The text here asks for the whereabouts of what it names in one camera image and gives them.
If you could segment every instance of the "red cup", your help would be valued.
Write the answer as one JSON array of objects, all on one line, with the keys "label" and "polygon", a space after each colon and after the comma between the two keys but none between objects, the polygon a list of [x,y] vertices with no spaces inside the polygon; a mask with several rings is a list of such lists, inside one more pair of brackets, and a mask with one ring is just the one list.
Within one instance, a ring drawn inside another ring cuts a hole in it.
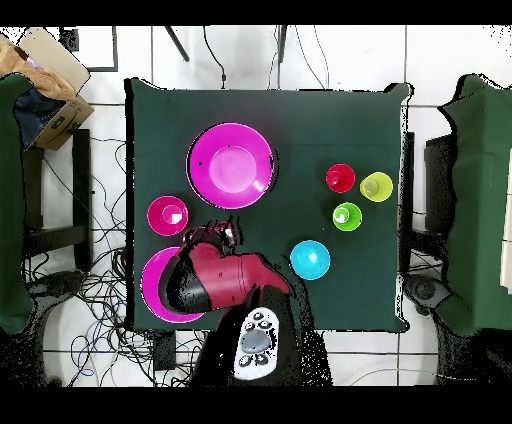
[{"label": "red cup", "polygon": [[354,170],[344,163],[333,165],[325,175],[327,186],[336,193],[349,191],[356,182]]}]

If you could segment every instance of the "yellow cup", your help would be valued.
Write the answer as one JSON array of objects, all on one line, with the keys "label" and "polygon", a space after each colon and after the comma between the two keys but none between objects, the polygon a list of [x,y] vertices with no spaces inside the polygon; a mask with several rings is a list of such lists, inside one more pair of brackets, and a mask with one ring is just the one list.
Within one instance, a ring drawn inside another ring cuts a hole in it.
[{"label": "yellow cup", "polygon": [[393,181],[384,172],[374,172],[361,181],[359,191],[372,202],[383,202],[393,193]]}]

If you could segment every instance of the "dark green tablecloth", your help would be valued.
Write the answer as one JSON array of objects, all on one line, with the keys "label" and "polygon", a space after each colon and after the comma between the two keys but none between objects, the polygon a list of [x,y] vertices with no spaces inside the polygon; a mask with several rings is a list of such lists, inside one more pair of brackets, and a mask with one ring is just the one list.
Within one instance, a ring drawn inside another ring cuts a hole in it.
[{"label": "dark green tablecloth", "polygon": [[[331,255],[331,267],[307,282],[319,329],[403,331],[395,316],[397,271],[397,183],[400,167],[400,105],[406,84],[384,92],[181,91],[160,90],[131,80],[134,116],[134,281],[136,329],[213,329],[219,312],[173,326],[154,317],[139,291],[148,259],[182,235],[161,237],[146,221],[150,203],[161,195],[180,197],[190,212],[188,226],[225,219],[230,211],[213,208],[190,188],[185,173],[187,149],[206,127],[238,122],[260,132],[277,150],[279,176],[274,189],[254,205],[234,211],[240,217],[240,252],[261,252],[271,262],[289,256],[299,241],[314,239]],[[356,185],[346,194],[331,192],[325,172],[350,164]],[[391,198],[372,203],[359,193],[362,178],[388,173]],[[353,233],[337,230],[332,211],[339,203],[360,206],[363,223]]]}]

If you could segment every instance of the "green cup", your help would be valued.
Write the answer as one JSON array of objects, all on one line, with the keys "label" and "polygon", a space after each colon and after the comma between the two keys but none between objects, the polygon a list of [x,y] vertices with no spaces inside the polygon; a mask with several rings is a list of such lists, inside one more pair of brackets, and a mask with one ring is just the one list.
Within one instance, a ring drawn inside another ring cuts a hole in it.
[{"label": "green cup", "polygon": [[363,222],[363,214],[356,205],[345,202],[334,209],[332,222],[338,230],[354,231]]}]

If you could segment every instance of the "cup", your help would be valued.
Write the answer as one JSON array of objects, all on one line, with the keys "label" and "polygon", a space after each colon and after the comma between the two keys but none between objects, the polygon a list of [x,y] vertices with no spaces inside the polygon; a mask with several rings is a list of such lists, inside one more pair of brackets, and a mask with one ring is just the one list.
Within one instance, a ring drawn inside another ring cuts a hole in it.
[{"label": "cup", "polygon": [[303,280],[317,280],[325,275],[331,265],[329,251],[320,242],[304,240],[290,254],[295,273]]},{"label": "cup", "polygon": [[359,190],[372,202],[383,202],[393,192],[393,181],[383,172],[374,172],[361,181]]},{"label": "cup", "polygon": [[357,205],[345,202],[334,209],[332,222],[338,230],[354,231],[363,222],[363,214]]},{"label": "cup", "polygon": [[344,163],[338,163],[329,168],[325,174],[327,186],[335,193],[349,191],[356,181],[354,170]]}]

